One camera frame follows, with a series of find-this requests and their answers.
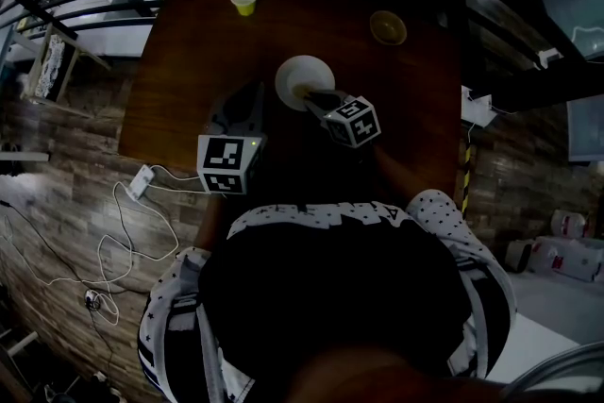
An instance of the wooden table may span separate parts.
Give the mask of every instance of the wooden table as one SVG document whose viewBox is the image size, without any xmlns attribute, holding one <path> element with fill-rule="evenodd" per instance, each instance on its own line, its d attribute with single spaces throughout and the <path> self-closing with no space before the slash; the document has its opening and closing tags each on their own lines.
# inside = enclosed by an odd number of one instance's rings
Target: wooden table
<svg viewBox="0 0 604 403">
<path fill-rule="evenodd" d="M 328 135 L 307 113 L 280 103 L 275 73 L 286 59 L 307 54 L 330 66 L 338 89 L 376 106 L 380 142 L 393 158 L 453 194 L 461 117 L 458 43 L 441 28 L 398 12 L 407 40 L 381 45 L 369 30 L 379 7 L 379 1 L 259 0 L 252 16 L 241 17 L 229 0 L 166 0 L 132 87 L 119 154 L 194 171 L 197 136 L 212 103 L 260 79 L 267 88 L 271 173 L 306 183 L 301 175 L 309 164 L 325 161 L 333 168 L 325 152 Z M 304 158 L 309 153 L 311 161 Z"/>
</svg>

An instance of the white cable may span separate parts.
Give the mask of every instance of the white cable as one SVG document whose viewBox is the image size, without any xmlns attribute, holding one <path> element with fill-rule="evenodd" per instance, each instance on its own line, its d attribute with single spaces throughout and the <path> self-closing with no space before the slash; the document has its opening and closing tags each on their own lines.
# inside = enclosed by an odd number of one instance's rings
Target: white cable
<svg viewBox="0 0 604 403">
<path fill-rule="evenodd" d="M 575 27 L 573 28 L 573 38 L 570 40 L 570 42 L 575 43 L 575 39 L 577 38 L 578 31 L 581 31 L 581 32 L 600 31 L 600 32 L 604 33 L 604 29 L 602 27 L 581 27 L 580 25 L 575 25 Z"/>
<path fill-rule="evenodd" d="M 179 181 L 186 181 L 186 180 L 194 180 L 194 179 L 199 179 L 199 176 L 192 176 L 192 177 L 186 177 L 186 178 L 179 178 L 177 176 L 172 175 L 172 173 L 170 173 L 166 168 L 164 168 L 161 165 L 153 165 L 151 167 L 151 169 L 153 170 L 154 168 L 161 168 L 163 171 L 165 171 L 169 176 L 171 176 L 172 178 L 179 180 Z M 126 230 L 126 225 L 124 224 L 124 216 L 122 214 L 122 207 L 120 206 L 120 202 L 117 199 L 117 196 L 115 194 L 115 190 L 117 189 L 118 186 L 121 186 L 126 192 L 126 186 L 124 185 L 124 183 L 122 183 L 121 181 L 118 181 L 115 183 L 115 185 L 113 185 L 113 191 L 112 191 L 112 195 L 113 195 L 113 200 L 115 201 L 115 205 L 117 205 L 117 210 L 118 213 L 120 215 L 120 225 L 122 226 L 122 230 L 124 231 L 128 244 L 126 245 L 123 242 L 118 241 L 117 239 L 115 239 L 114 237 L 111 237 L 108 234 L 103 235 L 103 237 L 101 237 L 101 240 L 98 243 L 98 246 L 96 247 L 96 257 L 98 258 L 98 265 L 99 265 L 99 269 L 101 272 L 101 277 L 103 278 L 103 280 L 85 280 L 85 279 L 81 279 L 81 280 L 77 280 L 74 278 L 70 278 L 70 277 L 57 277 L 52 279 L 51 281 L 47 282 L 43 279 L 41 279 L 40 277 L 38 277 L 38 275 L 34 272 L 33 268 L 31 267 L 31 265 L 29 265 L 29 262 L 27 261 L 27 259 L 25 258 L 25 256 L 21 253 L 21 251 L 17 248 L 17 246 L 14 244 L 14 242 L 12 241 L 13 239 L 13 230 L 12 230 L 12 224 L 10 223 L 9 218 L 5 215 L 4 216 L 4 224 L 5 224 L 5 233 L 8 233 L 8 229 L 10 229 L 10 234 L 7 235 L 2 235 L 2 238 L 4 240 L 6 240 L 8 243 L 10 243 L 13 248 L 17 251 L 17 253 L 19 254 L 19 257 L 21 257 L 21 259 L 23 260 L 23 262 L 25 263 L 25 266 L 27 267 L 27 269 L 29 269 L 29 272 L 31 272 L 31 274 L 33 275 L 34 278 L 36 278 L 40 283 L 44 284 L 45 286 L 51 286 L 53 285 L 55 282 L 59 282 L 60 280 L 65 280 L 65 281 L 69 281 L 69 282 L 78 282 L 78 283 L 84 283 L 84 284 L 106 284 L 107 285 L 107 292 L 108 294 L 101 294 L 97 291 L 91 290 L 91 292 L 94 295 L 94 299 L 93 299 L 93 303 L 96 302 L 96 300 L 101 300 L 105 302 L 105 306 L 107 311 L 115 316 L 115 322 L 110 321 L 109 319 L 107 319 L 101 312 L 98 312 L 98 315 L 101 316 L 103 319 L 105 319 L 105 321 L 107 321 L 109 324 L 111 324 L 112 326 L 117 326 L 118 323 L 120 322 L 120 309 L 118 308 L 117 304 L 115 303 L 115 301 L 113 300 L 113 294 L 111 293 L 111 286 L 110 284 L 112 282 L 117 282 L 118 280 L 123 279 L 124 277 L 127 277 L 130 272 L 132 272 L 132 267 L 133 267 L 133 259 L 132 256 L 133 255 L 137 255 L 139 257 L 143 257 L 145 259 L 149 259 L 155 262 L 159 262 L 161 260 L 164 260 L 168 257 L 170 257 L 172 254 L 174 254 L 178 248 L 180 247 L 180 241 L 178 240 L 178 237 L 174 231 L 174 229 L 172 228 L 172 226 L 170 225 L 170 222 L 168 221 L 168 219 L 166 219 L 166 217 L 163 216 L 162 213 L 160 213 L 159 211 L 152 209 L 151 207 L 146 206 L 145 204 L 141 203 L 138 200 L 134 200 L 134 202 L 136 202 L 138 205 L 140 205 L 141 207 L 146 208 L 147 210 L 152 211 L 153 213 L 155 213 L 159 218 L 161 218 L 161 220 L 163 220 L 165 222 L 165 224 L 168 226 L 168 228 L 170 228 L 170 232 L 172 233 L 172 236 L 174 237 L 175 240 L 175 246 L 172 250 L 170 250 L 170 252 L 168 252 L 167 254 L 163 255 L 162 257 L 153 257 L 153 256 L 149 256 L 147 254 L 144 254 L 143 252 L 138 252 L 136 250 L 133 249 L 133 243 L 132 243 L 132 239 L 130 239 L 130 235 L 128 234 L 127 230 Z M 158 189 L 158 190 L 165 190 L 166 192 L 183 192 L 183 193 L 203 193 L 203 194 L 207 194 L 206 192 L 197 192 L 197 191 L 192 191 L 192 190 L 176 190 L 176 189 L 169 189 L 169 188 L 163 188 L 163 187 L 158 187 L 156 185 L 149 185 L 149 187 Z M 101 259 L 101 248 L 103 247 L 103 242 L 105 241 L 105 239 L 110 239 L 111 241 L 117 243 L 118 245 L 120 245 L 124 250 L 126 250 L 128 252 L 128 268 L 127 270 L 121 274 L 118 277 L 115 277 L 113 279 L 107 279 L 107 276 L 105 275 L 105 269 L 103 267 L 103 261 Z"/>
<path fill-rule="evenodd" d="M 151 183 L 149 183 L 149 188 L 156 188 L 158 190 L 164 190 L 166 192 L 176 192 L 176 193 L 202 193 L 207 195 L 208 192 L 200 192 L 200 191 L 196 191 L 196 190 L 177 190 L 174 188 L 165 188 L 165 187 L 159 187 L 158 185 L 152 185 Z"/>
<path fill-rule="evenodd" d="M 153 166 L 151 166 L 151 170 L 153 170 L 154 168 L 161 168 L 164 172 L 166 172 L 174 180 L 178 180 L 178 181 L 188 181 L 188 180 L 198 180 L 199 179 L 199 176 L 190 176 L 188 178 L 179 178 L 178 176 L 172 175 L 172 173 L 170 173 L 170 170 L 168 170 L 166 167 L 161 166 L 161 165 L 153 165 Z"/>
<path fill-rule="evenodd" d="M 472 123 L 472 125 L 470 126 L 470 129 L 468 129 L 468 144 L 472 144 L 472 142 L 470 141 L 470 133 L 474 129 L 474 126 L 476 126 L 476 123 Z"/>
<path fill-rule="evenodd" d="M 509 111 L 505 111 L 504 109 L 499 109 L 496 108 L 495 106 L 491 105 L 491 109 L 494 109 L 495 111 L 499 111 L 502 112 L 504 114 L 516 114 L 518 111 L 514 111 L 514 112 L 509 112 Z"/>
</svg>

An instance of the yellow and black tape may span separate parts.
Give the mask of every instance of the yellow and black tape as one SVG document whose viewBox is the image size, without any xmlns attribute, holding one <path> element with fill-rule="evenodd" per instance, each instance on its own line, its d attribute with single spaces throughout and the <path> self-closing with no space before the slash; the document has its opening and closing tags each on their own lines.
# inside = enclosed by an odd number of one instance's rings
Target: yellow and black tape
<svg viewBox="0 0 604 403">
<path fill-rule="evenodd" d="M 465 220 L 465 214 L 468 210 L 468 192 L 470 188 L 470 154 L 472 146 L 467 144 L 465 149 L 465 164 L 463 165 L 463 203 L 461 205 L 461 217 Z"/>
</svg>

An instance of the charger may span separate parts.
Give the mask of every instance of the charger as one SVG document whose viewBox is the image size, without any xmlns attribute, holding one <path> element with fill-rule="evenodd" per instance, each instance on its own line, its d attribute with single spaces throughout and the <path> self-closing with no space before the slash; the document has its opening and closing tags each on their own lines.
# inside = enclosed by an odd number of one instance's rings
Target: charger
<svg viewBox="0 0 604 403">
<path fill-rule="evenodd" d="M 143 196 L 144 191 L 151 181 L 153 181 L 154 177 L 155 173 L 153 173 L 151 168 L 147 165 L 141 167 L 139 173 L 136 174 L 130 185 L 126 187 L 126 193 L 133 202 L 137 202 Z"/>
<path fill-rule="evenodd" d="M 95 293 L 92 290 L 86 291 L 84 295 L 84 306 L 88 311 L 97 312 L 101 309 L 101 301 L 98 299 L 98 293 Z"/>
</svg>

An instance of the black and white cube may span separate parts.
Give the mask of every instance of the black and white cube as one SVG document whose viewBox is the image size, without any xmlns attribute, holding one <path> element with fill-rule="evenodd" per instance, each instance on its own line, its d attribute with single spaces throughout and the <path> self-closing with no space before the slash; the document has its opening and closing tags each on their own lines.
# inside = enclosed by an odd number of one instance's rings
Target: black and white cube
<svg viewBox="0 0 604 403">
<path fill-rule="evenodd" d="M 352 148 L 381 133 L 374 106 L 362 96 L 326 114 L 325 121 L 331 139 Z"/>
<path fill-rule="evenodd" d="M 261 145 L 260 137 L 199 136 L 197 173 L 206 192 L 246 194 Z"/>
</svg>

